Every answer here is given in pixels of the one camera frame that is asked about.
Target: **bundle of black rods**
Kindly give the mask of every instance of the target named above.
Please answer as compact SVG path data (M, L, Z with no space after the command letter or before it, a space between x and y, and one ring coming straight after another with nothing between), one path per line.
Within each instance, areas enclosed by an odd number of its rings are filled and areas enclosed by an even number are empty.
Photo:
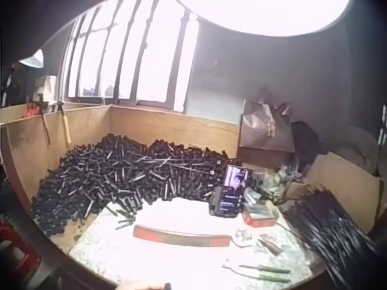
M309 192L283 212L300 238L327 266L338 289L365 289L379 255L374 242L351 220L329 190Z
M68 221L81 224L105 207L135 221L143 203L175 197L207 201L220 185L228 165L240 165L225 151L156 140L147 147L128 137L109 134L101 142L77 146L42 179L31 213L47 236L63 233ZM121 209L113 211L109 202Z

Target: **granite countertop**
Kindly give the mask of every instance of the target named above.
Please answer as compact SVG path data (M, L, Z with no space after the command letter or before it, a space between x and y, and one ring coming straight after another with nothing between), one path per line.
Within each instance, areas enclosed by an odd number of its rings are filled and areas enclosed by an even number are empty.
M286 289L312 277L311 263L316 258L305 252L296 238L279 225L268 228L251 228L242 217L221 219L208 214L203 202L174 199L172 202L157 201L151 207L144 206L138 213L136 224L162 230L190 234L228 234L246 229L254 236L267 234L283 249L275 257L257 243L247 248L235 244L227 248L199 248L175 246L141 240L132 236L133 225L115 230L118 221L104 209L70 251L70 256L94 273L114 282L158 281L172 283L174 290L196 289ZM288 228L282 217L278 223ZM292 270L291 274L275 274L288 277L290 283L265 282L235 274L222 267L226 259L232 263L277 266ZM244 269L246 275L256 270Z

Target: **wooden hammer handle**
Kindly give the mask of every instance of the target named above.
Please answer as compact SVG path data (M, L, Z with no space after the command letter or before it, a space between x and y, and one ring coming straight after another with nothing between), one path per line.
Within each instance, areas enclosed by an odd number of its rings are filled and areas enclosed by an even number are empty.
M65 115L62 116L63 120L63 129L65 130L65 138L67 145L71 144L71 138L70 138L70 130L68 128L68 121L67 117Z

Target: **red stool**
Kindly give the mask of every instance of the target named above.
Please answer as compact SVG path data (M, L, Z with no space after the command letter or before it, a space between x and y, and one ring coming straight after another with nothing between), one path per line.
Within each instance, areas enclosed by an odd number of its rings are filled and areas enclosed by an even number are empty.
M11 247L18 248L24 254L24 257L11 271L23 279L32 277L41 264L41 256L20 238L10 224L0 221L0 242L5 240L11 243Z

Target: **wooden wall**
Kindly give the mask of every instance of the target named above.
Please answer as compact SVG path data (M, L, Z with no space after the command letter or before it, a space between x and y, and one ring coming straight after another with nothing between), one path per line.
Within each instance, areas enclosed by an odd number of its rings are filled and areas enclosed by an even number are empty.
M183 114L113 106L110 133L151 145L156 139L208 147L236 157L239 126Z
M55 169L68 149L96 143L109 133L109 106L73 109L67 111L66 116L72 141L69 147L65 143L60 112L46 114L50 146L46 144L41 116L10 122L1 128L5 170L25 208L47 169Z
M78 109L78 108L87 108L96 106L96 104L84 104L84 103L65 103L64 110ZM23 113L27 108L26 104L5 107L0 109L0 123L8 123L16 121L23 117Z

